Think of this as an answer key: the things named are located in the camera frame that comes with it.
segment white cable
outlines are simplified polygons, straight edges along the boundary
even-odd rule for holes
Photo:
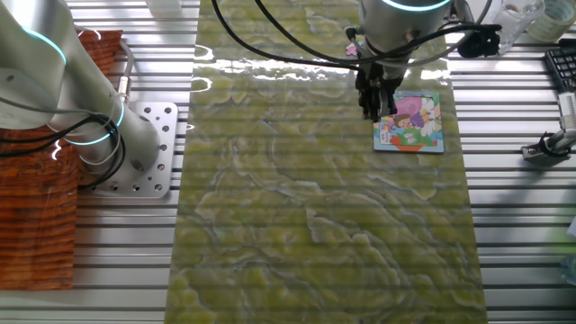
[[[486,5],[484,6],[484,9],[482,10],[480,16],[478,16],[478,20],[476,21],[477,24],[481,24],[484,21],[484,18],[486,17],[486,14],[488,14],[488,11],[490,10],[491,5],[492,5],[492,0],[487,0]],[[441,53],[438,53],[431,58],[425,58],[425,59],[422,59],[420,61],[415,61],[415,62],[410,62],[410,63],[393,63],[393,62],[388,62],[385,60],[379,60],[379,61],[377,61],[377,63],[381,64],[385,67],[390,67],[390,68],[421,67],[421,66],[426,65],[428,63],[432,63],[436,60],[439,60],[439,59],[445,57],[446,55],[449,55],[453,51],[457,50],[460,47],[460,45],[464,44],[465,41],[468,41],[470,36],[472,36],[471,32],[467,33],[464,37],[462,37],[462,39],[460,41],[458,41],[456,44],[452,45],[449,49],[447,49]]]

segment black cable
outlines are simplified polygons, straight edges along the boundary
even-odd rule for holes
[[[40,152],[43,149],[49,147],[50,145],[56,143],[57,141],[63,139],[71,131],[74,131],[77,128],[79,128],[79,127],[81,127],[81,126],[83,126],[89,122],[96,122],[97,120],[98,120],[98,118],[95,115],[86,117],[82,121],[77,122],[76,124],[68,127],[65,130],[61,130],[57,133],[54,133],[53,135],[49,135],[49,136],[44,137],[44,138],[48,138],[48,140],[50,140],[50,141],[37,147],[37,148],[31,148],[31,149],[25,149],[25,150],[16,150],[16,151],[10,151],[7,153],[0,153],[0,158],[14,158],[14,157],[20,157],[20,156]],[[0,142],[5,142],[5,143],[34,143],[37,139],[30,139],[30,140],[32,140],[32,141],[28,141],[28,139],[0,139]]]
[[[89,122],[98,122],[101,125],[105,125],[106,129],[111,133],[111,139],[115,140],[113,145],[117,145],[118,140],[120,141],[120,144],[121,144],[121,158],[118,159],[118,152],[114,153],[112,163],[106,169],[106,171],[104,171],[104,173],[101,176],[99,176],[96,180],[94,180],[92,183],[79,185],[78,189],[81,190],[81,189],[86,189],[86,188],[100,185],[103,182],[110,179],[112,176],[114,176],[118,172],[118,170],[120,170],[120,168],[122,167],[122,164],[126,158],[126,143],[124,142],[124,139],[122,138],[122,136],[120,136],[120,133],[118,132],[118,127],[113,122],[109,122],[108,118],[105,116],[102,116],[102,115],[89,116],[89,117],[83,119],[82,121],[79,121],[76,124],[68,127],[65,130],[61,130],[59,132],[56,132],[54,134],[44,136],[41,138],[36,138],[36,139],[0,139],[0,142],[4,142],[4,143],[34,143],[37,141],[49,140],[48,142],[38,146],[37,148],[11,151],[8,153],[0,153],[0,158],[13,158],[13,157],[19,157],[19,156],[23,156],[23,155],[28,155],[28,154],[40,152],[40,151],[44,150],[45,148],[53,145],[57,141],[62,140],[70,132],[76,130],[77,128],[79,128],[79,127],[81,127],[81,126],[83,126]]]
[[[283,62],[288,62],[288,63],[296,63],[296,64],[306,64],[306,65],[312,65],[312,66],[317,66],[317,67],[325,67],[325,68],[348,68],[351,70],[355,70],[355,71],[359,71],[360,67],[355,67],[353,65],[348,65],[346,64],[333,64],[333,63],[329,63],[329,62],[316,62],[316,61],[312,61],[312,60],[307,60],[307,59],[299,59],[299,58],[283,58],[280,56],[276,56],[274,54],[270,54],[267,52],[264,52],[260,49],[257,49],[255,47],[250,46],[249,44],[245,43],[236,33],[234,33],[234,31],[228,26],[228,24],[226,23],[226,20],[224,19],[224,17],[222,16],[222,13],[220,11],[220,8],[218,7],[218,2],[217,0],[212,0],[212,6],[214,8],[214,12],[216,13],[216,16],[218,17],[218,20],[220,21],[220,23],[222,24],[222,26],[224,27],[224,29],[226,30],[226,32],[228,33],[228,35],[234,40],[236,41],[238,44],[240,44],[242,47],[244,47],[247,50],[250,50],[260,56],[263,56],[265,58],[268,59],[275,59],[275,60],[279,60],[279,61],[283,61]]]
[[[451,24],[458,24],[458,23],[462,24],[462,23],[464,23],[464,22],[461,22],[461,21],[449,21],[449,22],[446,22],[445,24],[443,24],[442,26],[438,27],[438,29],[441,30],[441,29],[444,29],[446,26],[449,26],[449,25],[451,25]]]
[[[118,135],[118,138],[120,138],[120,144],[121,144],[121,147],[120,147],[121,158],[120,158],[120,160],[118,159],[118,152],[116,152],[114,154],[114,158],[113,158],[112,163],[110,164],[110,166],[108,166],[106,171],[102,175],[100,175],[98,178],[96,178],[92,183],[79,185],[78,190],[83,190],[86,188],[92,188],[92,187],[95,187],[97,185],[101,185],[104,182],[108,181],[108,179],[113,177],[118,172],[118,170],[120,170],[120,168],[122,167],[122,164],[124,163],[124,160],[126,159],[126,143],[124,143],[124,139],[122,138],[122,136]]]
[[[498,31],[501,29],[501,26],[499,25],[479,25],[479,24],[463,24],[460,26],[456,26],[456,27],[452,27],[449,29],[444,29],[444,30],[440,30],[440,31],[436,31],[433,32],[427,36],[424,36],[422,38],[418,38],[415,39],[411,42],[409,42],[408,44],[401,46],[397,49],[393,49],[392,51],[389,51],[387,53],[383,53],[374,57],[370,57],[370,58],[361,58],[361,59],[344,59],[344,58],[334,58],[322,53],[317,52],[314,49],[311,49],[310,47],[306,46],[305,44],[303,44],[302,42],[300,42],[299,40],[297,40],[296,38],[294,38],[266,9],[266,7],[262,4],[262,2],[260,0],[255,0],[256,4],[258,5],[258,7],[260,8],[260,10],[262,11],[262,13],[266,16],[266,18],[268,19],[268,21],[270,23],[272,23],[274,25],[274,27],[276,27],[276,29],[282,34],[284,35],[287,39],[289,39],[292,43],[294,43],[296,46],[298,46],[300,49],[305,50],[306,52],[317,56],[318,58],[321,59],[325,59],[331,62],[336,62],[339,64],[345,64],[345,65],[357,65],[357,64],[368,64],[368,63],[374,63],[376,61],[382,60],[382,59],[389,59],[389,58],[393,58],[396,57],[402,53],[405,53],[409,50],[413,50],[416,47],[422,45],[423,43],[427,42],[427,41],[432,41],[434,38],[437,37],[442,37],[445,36],[449,33],[453,33],[453,32],[463,32],[463,31],[469,31],[469,30],[475,30],[475,31]],[[230,37],[232,37],[235,41],[238,41],[240,43],[240,45],[244,46],[245,48],[251,50],[251,47],[248,48],[245,45],[247,45],[246,43],[244,43],[236,34],[234,34],[234,32],[231,30],[231,28],[226,24],[224,18],[221,16],[221,12],[220,12],[220,8],[218,7],[218,3],[216,2],[216,0],[212,0],[212,6],[214,7],[214,11],[216,12],[216,15],[219,17],[220,19],[220,23],[222,23],[222,25],[224,26],[224,29],[228,32],[228,34],[230,35]]]

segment clear plastic container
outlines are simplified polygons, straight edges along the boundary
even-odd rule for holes
[[[568,284],[576,285],[576,255],[567,256],[560,263],[560,271],[562,272],[562,278],[564,278]]]
[[[492,23],[502,25],[499,54],[509,51],[522,32],[544,12],[544,0],[499,0],[490,12]]]

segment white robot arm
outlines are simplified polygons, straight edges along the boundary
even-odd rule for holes
[[[128,108],[84,50],[63,0],[0,1],[0,128],[25,130],[48,124],[62,131],[90,115],[109,119],[118,137],[97,122],[66,136],[90,174],[110,170],[124,155],[116,182],[130,181],[154,164],[158,132]],[[120,138],[124,142],[120,148]]]

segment plastic cup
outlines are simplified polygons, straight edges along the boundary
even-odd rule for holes
[[[544,11],[544,0],[500,0],[494,5],[490,18],[492,23],[502,25],[499,54],[509,51],[522,32]]]

